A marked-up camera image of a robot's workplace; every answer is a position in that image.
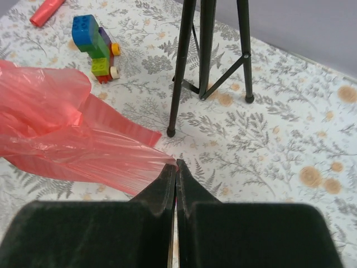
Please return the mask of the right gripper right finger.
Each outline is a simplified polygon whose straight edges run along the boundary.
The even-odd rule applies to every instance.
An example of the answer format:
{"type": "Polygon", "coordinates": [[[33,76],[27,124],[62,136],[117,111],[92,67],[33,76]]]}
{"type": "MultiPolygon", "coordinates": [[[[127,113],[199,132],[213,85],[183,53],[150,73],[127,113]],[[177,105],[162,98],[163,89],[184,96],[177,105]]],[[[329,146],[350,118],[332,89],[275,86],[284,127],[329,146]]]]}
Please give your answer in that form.
{"type": "Polygon", "coordinates": [[[177,161],[180,267],[342,267],[322,214],[294,203],[223,203],[177,161]]]}

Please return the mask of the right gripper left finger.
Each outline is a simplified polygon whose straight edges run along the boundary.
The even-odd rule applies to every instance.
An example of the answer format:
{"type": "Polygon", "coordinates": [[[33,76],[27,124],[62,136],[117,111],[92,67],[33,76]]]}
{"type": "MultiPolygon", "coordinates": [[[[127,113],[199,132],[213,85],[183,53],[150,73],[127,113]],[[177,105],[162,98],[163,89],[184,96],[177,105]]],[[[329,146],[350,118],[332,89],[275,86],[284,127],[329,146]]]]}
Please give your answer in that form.
{"type": "Polygon", "coordinates": [[[171,267],[176,167],[127,202],[33,201],[1,243],[2,267],[171,267]]]}

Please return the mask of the red plastic trash bag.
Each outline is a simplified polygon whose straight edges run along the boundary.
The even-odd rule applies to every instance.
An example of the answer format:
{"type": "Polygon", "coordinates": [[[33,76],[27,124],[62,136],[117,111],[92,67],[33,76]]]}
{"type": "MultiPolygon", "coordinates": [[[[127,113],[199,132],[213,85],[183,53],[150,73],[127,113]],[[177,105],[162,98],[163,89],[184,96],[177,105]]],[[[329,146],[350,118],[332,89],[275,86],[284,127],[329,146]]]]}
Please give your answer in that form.
{"type": "Polygon", "coordinates": [[[23,171],[137,194],[176,163],[160,138],[93,95],[77,69],[1,61],[1,156],[23,171]]]}

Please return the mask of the red trash bag roll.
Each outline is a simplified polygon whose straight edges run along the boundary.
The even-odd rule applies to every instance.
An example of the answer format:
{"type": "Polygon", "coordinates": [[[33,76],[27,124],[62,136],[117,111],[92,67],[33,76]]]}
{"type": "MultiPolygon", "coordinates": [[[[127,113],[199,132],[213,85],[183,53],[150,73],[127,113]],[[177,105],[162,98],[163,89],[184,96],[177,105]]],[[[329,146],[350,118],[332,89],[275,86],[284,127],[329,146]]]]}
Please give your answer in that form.
{"type": "Polygon", "coordinates": [[[36,27],[42,27],[64,2],[65,0],[45,0],[32,15],[30,22],[36,27]]]}

